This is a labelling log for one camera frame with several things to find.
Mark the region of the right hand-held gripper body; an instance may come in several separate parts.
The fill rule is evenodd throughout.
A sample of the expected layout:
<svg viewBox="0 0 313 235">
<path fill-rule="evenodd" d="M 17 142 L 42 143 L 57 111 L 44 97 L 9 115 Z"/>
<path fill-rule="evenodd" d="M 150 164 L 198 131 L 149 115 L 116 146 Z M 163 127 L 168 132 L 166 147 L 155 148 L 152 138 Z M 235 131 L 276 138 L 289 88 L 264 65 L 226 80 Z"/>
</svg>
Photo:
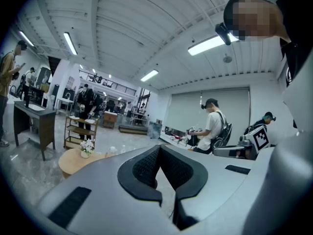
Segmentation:
<svg viewBox="0 0 313 235">
<path fill-rule="evenodd" d="M 243 155 L 242 158 L 255 160 L 263 148 L 270 147 L 266 127 L 259 126 L 240 136 L 238 145 L 244 147 L 244 149 L 240 150 L 238 157 Z"/>
</svg>

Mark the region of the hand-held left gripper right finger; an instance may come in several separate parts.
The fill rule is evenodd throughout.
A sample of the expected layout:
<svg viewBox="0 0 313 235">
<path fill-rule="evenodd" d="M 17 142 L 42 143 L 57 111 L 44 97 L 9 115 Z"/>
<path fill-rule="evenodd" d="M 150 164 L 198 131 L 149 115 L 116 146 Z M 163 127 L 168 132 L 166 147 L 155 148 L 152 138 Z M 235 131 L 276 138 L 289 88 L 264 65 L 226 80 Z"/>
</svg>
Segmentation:
<svg viewBox="0 0 313 235">
<path fill-rule="evenodd" d="M 175 191 L 173 224 L 184 230 L 198 223 L 196 218 L 186 214 L 181 202 L 199 194 L 208 179 L 207 169 L 165 145 L 160 147 L 160 167 Z"/>
</svg>

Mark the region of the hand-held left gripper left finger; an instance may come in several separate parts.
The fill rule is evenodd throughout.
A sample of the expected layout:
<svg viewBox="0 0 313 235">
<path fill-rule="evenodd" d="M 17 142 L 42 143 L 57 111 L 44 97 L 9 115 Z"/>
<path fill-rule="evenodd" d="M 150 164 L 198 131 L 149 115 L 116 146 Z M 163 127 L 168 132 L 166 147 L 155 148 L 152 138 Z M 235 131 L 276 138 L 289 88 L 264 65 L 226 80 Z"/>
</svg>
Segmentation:
<svg viewBox="0 0 313 235">
<path fill-rule="evenodd" d="M 160 169 L 160 146 L 124 162 L 117 173 L 122 188 L 137 200 L 153 201 L 162 204 L 162 194 L 157 190 L 156 175 Z"/>
</svg>

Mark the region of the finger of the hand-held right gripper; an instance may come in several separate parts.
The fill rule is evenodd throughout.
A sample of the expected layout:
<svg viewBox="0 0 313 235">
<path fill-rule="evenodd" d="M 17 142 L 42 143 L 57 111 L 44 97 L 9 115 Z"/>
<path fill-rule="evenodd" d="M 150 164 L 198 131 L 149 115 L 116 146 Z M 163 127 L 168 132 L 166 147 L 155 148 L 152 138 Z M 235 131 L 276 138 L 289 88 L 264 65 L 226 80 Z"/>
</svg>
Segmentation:
<svg viewBox="0 0 313 235">
<path fill-rule="evenodd" d="M 236 157 L 238 152 L 241 152 L 240 145 L 221 146 L 213 150 L 213 154 L 219 157 Z"/>
</svg>

